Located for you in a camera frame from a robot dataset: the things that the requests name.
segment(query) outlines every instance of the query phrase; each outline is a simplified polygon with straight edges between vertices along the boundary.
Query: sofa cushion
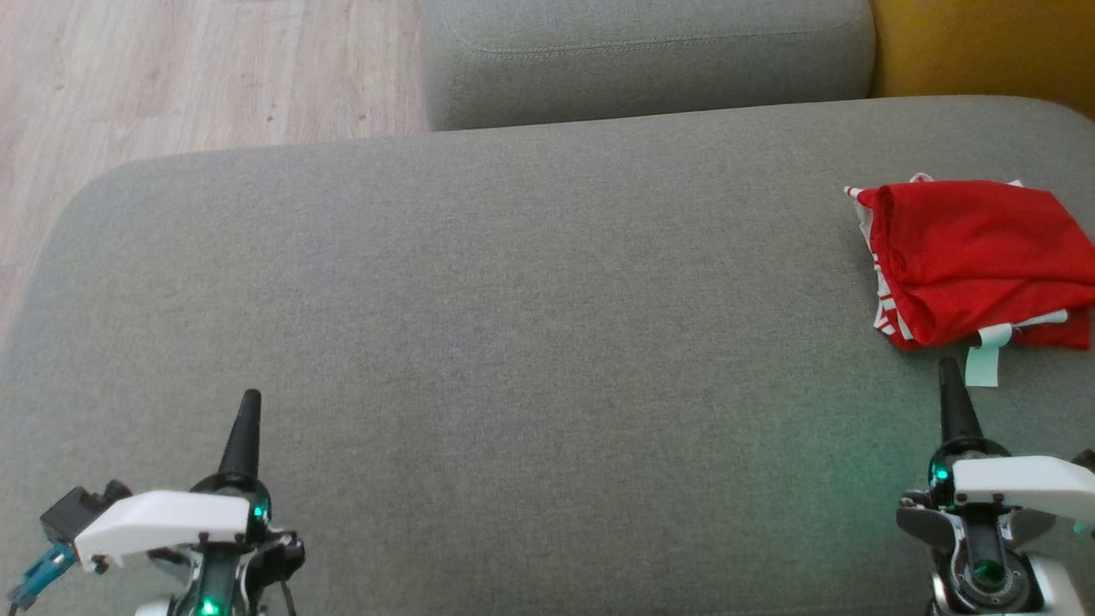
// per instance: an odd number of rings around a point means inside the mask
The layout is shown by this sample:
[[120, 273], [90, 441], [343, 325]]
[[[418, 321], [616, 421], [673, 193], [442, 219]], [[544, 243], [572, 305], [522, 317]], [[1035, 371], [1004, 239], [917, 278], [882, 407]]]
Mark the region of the sofa cushion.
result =
[[[938, 445], [944, 351], [872, 328], [841, 188], [1021, 178], [1091, 233], [1091, 168], [1095, 125], [996, 97], [124, 166], [60, 217], [0, 369], [2, 572], [77, 484], [211, 473], [256, 387], [275, 521], [309, 542], [302, 614], [920, 616], [927, 554], [895, 508]], [[1008, 348], [973, 402], [1016, 454], [1071, 457], [1093, 374]], [[1040, 548], [1091, 605], [1070, 526]], [[172, 589], [70, 573], [37, 608]]]
[[431, 0], [436, 129], [864, 96], [867, 0]]

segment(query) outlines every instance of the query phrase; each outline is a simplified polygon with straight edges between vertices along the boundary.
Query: white clothing tag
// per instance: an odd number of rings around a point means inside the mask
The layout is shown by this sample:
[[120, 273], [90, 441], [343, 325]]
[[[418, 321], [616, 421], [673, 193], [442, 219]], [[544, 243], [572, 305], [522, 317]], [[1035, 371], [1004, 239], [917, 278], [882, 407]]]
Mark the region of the white clothing tag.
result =
[[1012, 339], [1012, 325], [1000, 324], [977, 330], [981, 346], [969, 350], [966, 357], [967, 387], [996, 387], [1000, 385], [1000, 348]]

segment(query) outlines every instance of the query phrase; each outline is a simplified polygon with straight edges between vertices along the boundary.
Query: blue connector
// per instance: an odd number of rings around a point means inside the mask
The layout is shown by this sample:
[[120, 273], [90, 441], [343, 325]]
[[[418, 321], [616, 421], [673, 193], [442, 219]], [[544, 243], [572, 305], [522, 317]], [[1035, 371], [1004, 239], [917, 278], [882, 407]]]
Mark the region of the blue connector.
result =
[[8, 593], [8, 601], [26, 612], [38, 600], [42, 591], [76, 565], [76, 553], [67, 544], [56, 544], [34, 567], [23, 573], [23, 583]]

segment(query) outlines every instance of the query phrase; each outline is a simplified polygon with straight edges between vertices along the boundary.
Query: red cloth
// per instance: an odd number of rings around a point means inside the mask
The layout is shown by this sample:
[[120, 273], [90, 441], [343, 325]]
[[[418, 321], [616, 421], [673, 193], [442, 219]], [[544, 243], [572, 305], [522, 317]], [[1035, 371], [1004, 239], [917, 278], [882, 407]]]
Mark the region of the red cloth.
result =
[[1095, 246], [1051, 193], [983, 179], [914, 181], [855, 197], [873, 212], [871, 249], [892, 294], [887, 312], [896, 313], [889, 323], [900, 315], [912, 335], [884, 329], [902, 349], [1061, 310], [1067, 323], [1022, 328], [1012, 339], [1088, 349]]

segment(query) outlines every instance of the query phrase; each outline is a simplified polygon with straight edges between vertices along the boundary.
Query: yellow wall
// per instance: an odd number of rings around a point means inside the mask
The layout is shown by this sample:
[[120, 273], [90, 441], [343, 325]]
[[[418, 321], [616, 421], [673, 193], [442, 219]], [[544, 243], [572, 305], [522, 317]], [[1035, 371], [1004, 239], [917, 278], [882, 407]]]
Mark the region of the yellow wall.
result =
[[1095, 118], [1095, 0], [872, 0], [874, 95], [1014, 94]]

